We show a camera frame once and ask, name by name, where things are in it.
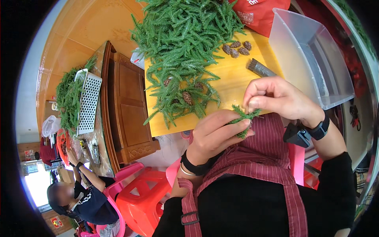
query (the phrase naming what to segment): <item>pine cone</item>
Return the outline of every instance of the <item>pine cone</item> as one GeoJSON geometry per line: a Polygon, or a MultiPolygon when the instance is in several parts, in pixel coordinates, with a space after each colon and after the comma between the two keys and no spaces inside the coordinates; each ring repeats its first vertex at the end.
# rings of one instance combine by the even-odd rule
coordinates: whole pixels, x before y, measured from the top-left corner
{"type": "Polygon", "coordinates": [[[244,43],[243,43],[243,46],[247,49],[247,50],[251,50],[251,43],[249,42],[249,41],[245,41],[244,43]]]}
{"type": "Polygon", "coordinates": [[[238,53],[237,50],[232,49],[231,52],[230,52],[230,55],[232,56],[232,58],[238,58],[238,56],[239,56],[240,54],[238,53]]]}
{"type": "Polygon", "coordinates": [[[201,89],[201,91],[204,91],[204,87],[203,87],[203,84],[201,84],[201,82],[197,82],[197,83],[195,84],[195,88],[196,88],[196,89],[201,89]]]}
{"type": "Polygon", "coordinates": [[[223,47],[222,47],[222,50],[226,53],[226,54],[229,54],[230,55],[230,46],[225,44],[223,47]]]}
{"type": "Polygon", "coordinates": [[[191,95],[187,91],[183,92],[183,99],[187,104],[192,105],[191,95]]]}
{"type": "Polygon", "coordinates": [[[248,51],[247,48],[245,48],[245,47],[241,47],[241,48],[239,48],[238,51],[239,51],[241,54],[243,54],[243,55],[250,55],[249,51],[248,51]]]}
{"type": "Polygon", "coordinates": [[[230,45],[231,48],[238,48],[238,47],[240,47],[240,46],[241,46],[241,42],[239,42],[239,41],[236,41],[236,42],[234,42],[234,43],[232,43],[232,44],[230,45]]]}
{"type": "Polygon", "coordinates": [[[164,80],[164,82],[163,82],[164,86],[168,86],[168,83],[170,83],[170,81],[171,81],[171,77],[164,80]]]}

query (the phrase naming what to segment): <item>black long-sleeve shirt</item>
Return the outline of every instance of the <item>black long-sleeve shirt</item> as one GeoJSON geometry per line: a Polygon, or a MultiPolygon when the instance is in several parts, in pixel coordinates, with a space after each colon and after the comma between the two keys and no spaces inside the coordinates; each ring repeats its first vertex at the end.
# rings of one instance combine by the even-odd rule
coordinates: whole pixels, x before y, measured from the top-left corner
{"type": "MultiPolygon", "coordinates": [[[[307,214],[309,236],[334,236],[351,228],[355,188],[347,152],[321,167],[317,190],[298,185],[307,214]]],[[[182,198],[170,198],[154,232],[184,236],[182,198]]],[[[281,184],[232,176],[216,180],[198,197],[203,236],[289,236],[287,206],[281,184]]]]}

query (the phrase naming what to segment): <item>black watch strap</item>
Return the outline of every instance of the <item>black watch strap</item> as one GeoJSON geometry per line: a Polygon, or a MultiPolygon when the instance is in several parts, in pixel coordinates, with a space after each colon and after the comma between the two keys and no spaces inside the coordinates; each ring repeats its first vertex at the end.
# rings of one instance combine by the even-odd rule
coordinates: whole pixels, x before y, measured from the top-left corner
{"type": "Polygon", "coordinates": [[[79,168],[83,165],[83,163],[79,162],[77,165],[76,165],[76,170],[78,172],[80,172],[79,168]]]}
{"type": "Polygon", "coordinates": [[[305,127],[307,132],[309,132],[309,134],[317,141],[320,140],[321,138],[323,138],[328,132],[330,120],[329,120],[329,116],[327,115],[325,110],[324,110],[324,113],[325,113],[325,119],[324,119],[324,121],[321,121],[317,125],[317,127],[315,127],[314,129],[310,129],[309,127],[305,127]]]}
{"type": "Polygon", "coordinates": [[[214,165],[214,163],[218,160],[218,158],[224,153],[224,151],[220,152],[218,155],[210,158],[203,165],[193,165],[187,159],[187,150],[182,155],[181,163],[183,163],[184,167],[188,169],[190,172],[194,173],[196,176],[205,175],[214,165]]]}

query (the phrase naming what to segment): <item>red plastic stool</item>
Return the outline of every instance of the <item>red plastic stool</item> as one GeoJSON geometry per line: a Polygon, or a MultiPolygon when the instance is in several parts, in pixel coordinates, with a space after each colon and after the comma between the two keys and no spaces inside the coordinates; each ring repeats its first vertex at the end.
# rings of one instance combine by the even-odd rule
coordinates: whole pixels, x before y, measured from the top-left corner
{"type": "Polygon", "coordinates": [[[128,184],[117,196],[116,204],[127,225],[137,234],[150,237],[162,216],[162,204],[159,202],[171,186],[166,179],[166,173],[146,169],[128,184]],[[147,182],[156,182],[150,190],[147,182]],[[137,188],[139,196],[130,192],[137,188]]]}

